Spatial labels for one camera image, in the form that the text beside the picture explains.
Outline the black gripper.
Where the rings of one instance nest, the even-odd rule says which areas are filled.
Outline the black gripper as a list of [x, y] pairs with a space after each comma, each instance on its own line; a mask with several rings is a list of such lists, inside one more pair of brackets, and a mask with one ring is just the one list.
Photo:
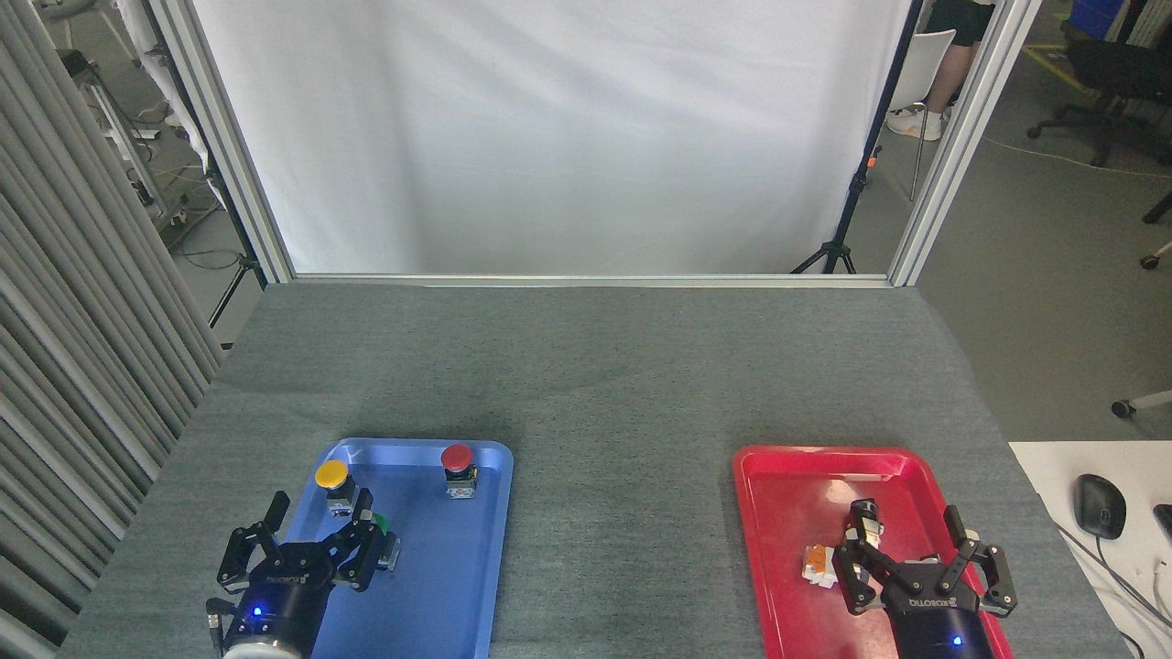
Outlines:
[[[853, 616], [884, 609], [900, 658], [993, 658], [979, 610], [1008, 617], [1017, 606], [1007, 555], [968, 530], [954, 505], [943, 509], [956, 556], [947, 566], [901, 566], [868, 543], [861, 526], [847, 525], [834, 546], [833, 566]], [[961, 579], [972, 562], [984, 575], [984, 593]], [[883, 584], [883, 602], [870, 579]]]
[[[279, 549], [275, 532], [288, 512], [288, 492], [275, 492], [263, 519], [230, 534], [217, 583], [225, 591], [248, 587], [223, 639], [227, 654], [311, 654], [334, 584], [364, 592], [391, 544], [389, 522], [372, 512], [373, 503], [361, 488], [350, 522], [326, 535], [323, 545]], [[266, 559], [250, 575], [255, 546]]]

